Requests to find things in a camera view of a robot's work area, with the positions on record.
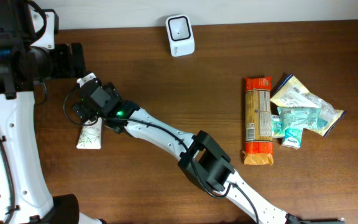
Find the white bamboo print tube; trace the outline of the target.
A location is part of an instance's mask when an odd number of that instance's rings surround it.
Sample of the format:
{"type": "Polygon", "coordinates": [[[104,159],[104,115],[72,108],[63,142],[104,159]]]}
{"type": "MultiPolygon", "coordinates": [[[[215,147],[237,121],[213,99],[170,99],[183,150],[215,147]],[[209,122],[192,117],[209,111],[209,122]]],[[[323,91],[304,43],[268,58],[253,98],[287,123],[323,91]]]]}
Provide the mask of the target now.
{"type": "Polygon", "coordinates": [[[76,148],[101,149],[102,119],[99,118],[96,123],[88,120],[85,124],[86,126],[81,129],[76,148]]]}

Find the orange spaghetti packet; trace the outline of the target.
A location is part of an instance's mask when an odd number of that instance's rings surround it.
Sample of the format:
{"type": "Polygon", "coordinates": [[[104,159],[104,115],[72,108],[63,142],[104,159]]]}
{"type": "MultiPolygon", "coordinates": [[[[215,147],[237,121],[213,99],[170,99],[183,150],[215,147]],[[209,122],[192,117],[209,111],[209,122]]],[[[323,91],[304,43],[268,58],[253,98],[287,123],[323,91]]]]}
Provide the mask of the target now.
{"type": "Polygon", "coordinates": [[[245,79],[245,165],[273,164],[271,78],[245,79]]]}

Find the cream blue snack bag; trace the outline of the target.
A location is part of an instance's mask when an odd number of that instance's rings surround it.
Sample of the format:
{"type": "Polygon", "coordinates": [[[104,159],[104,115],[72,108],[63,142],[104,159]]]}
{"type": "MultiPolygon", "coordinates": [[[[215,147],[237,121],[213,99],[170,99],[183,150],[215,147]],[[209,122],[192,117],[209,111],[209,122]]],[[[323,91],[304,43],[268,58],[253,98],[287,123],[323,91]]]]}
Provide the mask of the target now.
{"type": "Polygon", "coordinates": [[[346,110],[335,109],[330,103],[310,92],[293,74],[289,74],[279,84],[270,101],[278,107],[320,108],[318,127],[312,131],[323,137],[327,137],[347,113],[346,110]]]}

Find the teal wet wipes pack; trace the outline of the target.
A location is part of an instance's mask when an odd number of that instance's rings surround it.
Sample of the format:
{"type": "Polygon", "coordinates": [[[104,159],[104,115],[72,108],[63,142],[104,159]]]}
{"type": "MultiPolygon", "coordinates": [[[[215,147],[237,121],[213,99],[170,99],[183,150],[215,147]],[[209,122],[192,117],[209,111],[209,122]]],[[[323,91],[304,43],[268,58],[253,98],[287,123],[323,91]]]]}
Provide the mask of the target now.
{"type": "Polygon", "coordinates": [[[318,129],[320,108],[277,108],[284,130],[318,129]]]}

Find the teal Kleenex tissue pack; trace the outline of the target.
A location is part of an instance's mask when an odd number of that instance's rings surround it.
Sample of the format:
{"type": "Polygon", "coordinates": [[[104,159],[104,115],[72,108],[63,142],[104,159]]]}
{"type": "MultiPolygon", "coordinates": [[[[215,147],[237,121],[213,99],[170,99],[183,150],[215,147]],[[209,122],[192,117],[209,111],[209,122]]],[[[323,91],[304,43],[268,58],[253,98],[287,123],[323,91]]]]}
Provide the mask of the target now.
{"type": "Polygon", "coordinates": [[[303,129],[287,128],[284,130],[282,146],[299,149],[301,147],[301,139],[303,129]]]}

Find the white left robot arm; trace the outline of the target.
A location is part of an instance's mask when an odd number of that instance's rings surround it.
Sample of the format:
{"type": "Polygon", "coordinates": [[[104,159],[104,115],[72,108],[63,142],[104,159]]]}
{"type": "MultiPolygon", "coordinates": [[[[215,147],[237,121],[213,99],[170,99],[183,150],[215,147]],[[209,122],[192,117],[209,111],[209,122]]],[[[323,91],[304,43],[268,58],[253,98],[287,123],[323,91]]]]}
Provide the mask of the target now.
{"type": "Polygon", "coordinates": [[[34,87],[84,77],[79,43],[56,44],[59,17],[34,1],[0,1],[0,223],[94,223],[72,195],[50,194],[34,130],[34,87]]]}

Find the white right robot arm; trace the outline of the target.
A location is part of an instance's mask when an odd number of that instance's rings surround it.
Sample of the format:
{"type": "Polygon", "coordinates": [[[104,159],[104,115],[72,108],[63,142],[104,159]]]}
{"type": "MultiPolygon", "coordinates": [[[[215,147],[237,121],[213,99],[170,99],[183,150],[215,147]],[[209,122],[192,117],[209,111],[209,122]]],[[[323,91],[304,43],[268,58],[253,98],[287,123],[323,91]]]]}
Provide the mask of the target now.
{"type": "Polygon", "coordinates": [[[90,75],[77,80],[80,103],[73,109],[82,121],[102,119],[117,133],[143,139],[171,154],[189,181],[217,199],[226,198],[256,223],[299,223],[252,189],[231,164],[228,154],[206,132],[175,129],[148,114],[132,101],[123,100],[112,83],[103,85],[90,75]]]}

